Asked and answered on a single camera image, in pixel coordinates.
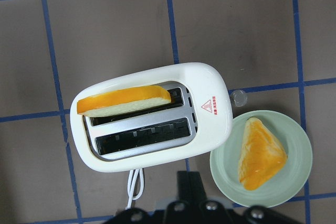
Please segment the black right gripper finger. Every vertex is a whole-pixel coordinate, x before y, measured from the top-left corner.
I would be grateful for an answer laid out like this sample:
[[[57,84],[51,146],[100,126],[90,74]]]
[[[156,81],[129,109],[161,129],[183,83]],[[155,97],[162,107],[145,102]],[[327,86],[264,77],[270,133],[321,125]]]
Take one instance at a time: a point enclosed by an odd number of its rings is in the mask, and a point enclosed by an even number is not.
[[[178,208],[201,208],[207,201],[206,192],[199,172],[177,172]]]

